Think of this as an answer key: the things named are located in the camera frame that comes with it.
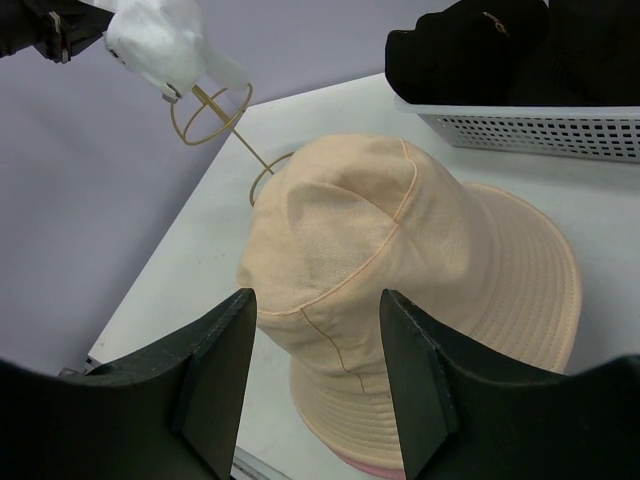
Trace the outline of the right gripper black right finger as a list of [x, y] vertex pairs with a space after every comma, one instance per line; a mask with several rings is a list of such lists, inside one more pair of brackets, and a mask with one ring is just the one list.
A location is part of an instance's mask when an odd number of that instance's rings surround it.
[[385, 361], [409, 479], [635, 479], [639, 359], [542, 370], [380, 300]]

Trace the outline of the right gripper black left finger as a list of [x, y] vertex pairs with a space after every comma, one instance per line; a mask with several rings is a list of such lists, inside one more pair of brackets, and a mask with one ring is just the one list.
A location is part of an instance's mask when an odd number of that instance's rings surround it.
[[1, 365], [5, 479], [227, 479], [256, 331], [241, 289], [82, 374]]

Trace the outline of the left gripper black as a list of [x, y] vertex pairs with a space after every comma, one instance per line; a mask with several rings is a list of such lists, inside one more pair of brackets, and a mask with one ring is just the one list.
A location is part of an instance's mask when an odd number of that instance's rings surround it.
[[107, 30], [113, 13], [76, 0], [2, 0], [1, 57], [33, 47], [68, 63]]

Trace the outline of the white baseball cap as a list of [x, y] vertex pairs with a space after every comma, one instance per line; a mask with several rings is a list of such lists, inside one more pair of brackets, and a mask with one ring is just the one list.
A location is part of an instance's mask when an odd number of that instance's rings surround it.
[[246, 69], [209, 42], [196, 1], [109, 1], [105, 9], [113, 14], [107, 51], [166, 101], [179, 101], [204, 76], [222, 88], [248, 87]]

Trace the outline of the gold wire hat stand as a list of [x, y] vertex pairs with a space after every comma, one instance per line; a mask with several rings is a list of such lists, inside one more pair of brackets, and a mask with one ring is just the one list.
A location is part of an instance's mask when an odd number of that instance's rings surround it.
[[[187, 146], [199, 146], [204, 143], [207, 143], [214, 138], [219, 137], [223, 132], [229, 132], [232, 136], [234, 136], [240, 144], [250, 153], [250, 155], [260, 164], [262, 167], [261, 171], [254, 178], [248, 192], [248, 200], [251, 206], [254, 206], [258, 197], [258, 187], [261, 185], [263, 179], [266, 176], [273, 176], [276, 171], [275, 168], [282, 164], [285, 160], [291, 158], [294, 154], [293, 151], [287, 152], [278, 158], [274, 159], [271, 162], [267, 162], [255, 149], [254, 147], [244, 138], [244, 136], [237, 130], [236, 125], [242, 119], [244, 114], [246, 113], [249, 104], [252, 100], [254, 87], [251, 83], [246, 85], [244, 100], [241, 102], [240, 106], [236, 108], [233, 114], [227, 113], [223, 107], [217, 102], [217, 99], [225, 94], [228, 91], [228, 88], [221, 88], [217, 90], [213, 94], [206, 93], [199, 85], [194, 85], [191, 89], [191, 94], [198, 100], [199, 106], [193, 112], [193, 114], [188, 118], [188, 120], [180, 125], [176, 116], [176, 105], [178, 103], [177, 100], [172, 101], [168, 100], [169, 107], [169, 115], [172, 127], [180, 138], [183, 144]], [[204, 111], [212, 112], [221, 122], [221, 126], [214, 130], [212, 133], [206, 134], [204, 137], [199, 139], [192, 140], [189, 138], [189, 131], [194, 124], [194, 122], [201, 116]]]

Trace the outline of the beige bucket hat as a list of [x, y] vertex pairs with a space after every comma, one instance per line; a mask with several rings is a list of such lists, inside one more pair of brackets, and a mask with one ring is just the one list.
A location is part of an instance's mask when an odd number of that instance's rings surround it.
[[462, 183], [391, 136], [335, 134], [264, 185], [238, 267], [258, 327], [291, 358], [309, 430], [359, 468], [403, 466], [381, 343], [382, 292], [516, 360], [564, 370], [582, 306], [575, 255], [525, 200]]

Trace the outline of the black hat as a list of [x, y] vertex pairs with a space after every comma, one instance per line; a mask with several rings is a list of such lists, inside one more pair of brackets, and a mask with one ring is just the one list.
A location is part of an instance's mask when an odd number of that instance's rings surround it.
[[386, 39], [384, 73], [413, 105], [639, 103], [636, 1], [457, 1]]

